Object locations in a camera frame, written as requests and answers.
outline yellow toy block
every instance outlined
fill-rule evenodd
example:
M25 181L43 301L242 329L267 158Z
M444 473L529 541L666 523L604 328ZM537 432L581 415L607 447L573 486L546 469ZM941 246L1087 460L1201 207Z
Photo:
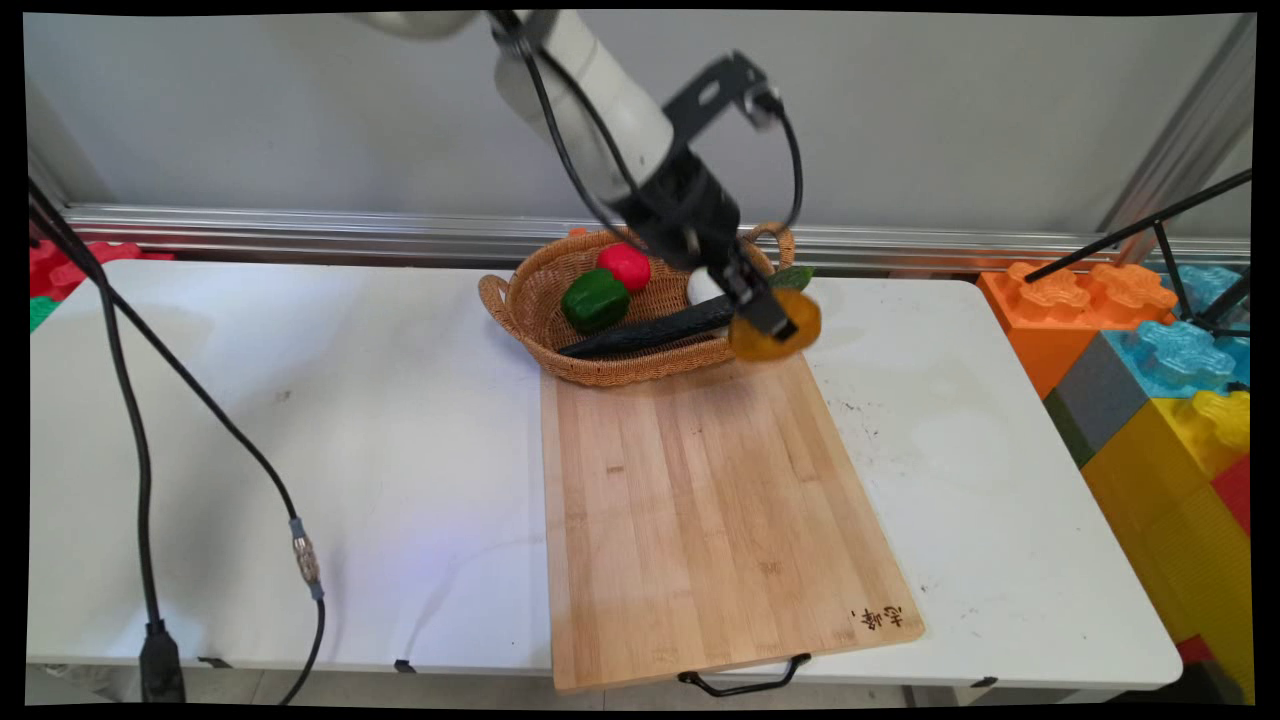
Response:
M1153 402L1211 482L1249 454L1248 392L1233 392L1228 397L1198 392L1189 400L1156 398Z
M1085 478L1094 478L1089 487L1103 482L1103 475L1107 478L1112 503L1103 511L1111 527L1124 521L1134 530L1149 527L1180 500L1213 479L1204 475L1152 401L1147 401L1102 446L1082 473Z
M1204 391L1147 401L1082 473L1093 487L1106 468L1115 498L1107 519L1143 530L1248 452L1249 393Z
M1129 565L1138 575L1138 582L1147 591L1152 607L1156 609L1156 614L1165 624L1170 639L1174 643L1180 643L1194 637L1196 624L1192 623L1190 616L1178 601L1174 588L1169 585L1165 575L1157 568L1156 559L1152 557L1142 541L1142 533L1129 521L1128 515L1123 512L1120 501L1116 500L1115 486L1117 478L1123 479L1124 474L1115 473L1108 466L1106 457L1094 457L1082 473L1093 492L1093 497L1098 501L1098 507L1102 509L1102 514L1111 525L1111 532L1115 533L1120 548L1129 559Z
M1222 670L1253 703L1253 583L1248 536L1212 486L1143 533L1147 551Z

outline black metal handle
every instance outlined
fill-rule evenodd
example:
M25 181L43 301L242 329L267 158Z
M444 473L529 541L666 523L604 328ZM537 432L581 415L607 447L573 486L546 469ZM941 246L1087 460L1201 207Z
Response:
M759 683L756 685L740 685L736 688L724 688L724 689L713 688L708 685L707 680L704 680L703 676L695 671L681 673L680 675L676 675L676 679L680 680L681 683L698 685L699 688L703 688L703 691L712 697L728 697L731 694L758 693L760 691L772 691L773 688L785 687L791 682L791 678L795 676L796 669L804 665L805 662L809 662L810 660L813 660L813 656L809 655L808 652L797 655L791 659L791 662L787 665L787 673L782 675L781 680Z
M692 142L731 104L745 108L751 90L767 83L764 70L737 50L708 65L662 106L673 133L671 154Z

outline silver cable connector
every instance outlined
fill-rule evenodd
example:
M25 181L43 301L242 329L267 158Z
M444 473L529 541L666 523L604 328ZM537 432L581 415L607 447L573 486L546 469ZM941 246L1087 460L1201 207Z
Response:
M311 588L311 598L320 600L324 597L324 587L320 585L320 562L316 560L316 551L315 546L311 544L311 538L302 529L302 519L293 518L289 520L289 530L293 533L293 556L298 561L298 571L302 573L302 582Z

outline wooden cutting board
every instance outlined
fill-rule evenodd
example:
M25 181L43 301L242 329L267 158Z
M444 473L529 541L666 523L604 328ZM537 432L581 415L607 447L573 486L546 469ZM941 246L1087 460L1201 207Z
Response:
M924 632L801 355L620 388L543 375L562 692Z

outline robotic arm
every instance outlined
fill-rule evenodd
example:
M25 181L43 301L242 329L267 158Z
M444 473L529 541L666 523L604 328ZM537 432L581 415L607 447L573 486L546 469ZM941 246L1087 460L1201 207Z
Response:
M479 10L355 13L380 31L438 40L461 31ZM737 238L740 211L689 142L730 104L756 129L781 122L791 145L795 200L801 172L795 133L764 73L741 53L704 69L666 106L623 72L573 10L493 10L502 50L498 92L556 145L570 178L596 219L614 229L595 199L621 215L646 250L668 265L707 266L756 331L783 342L796 332Z

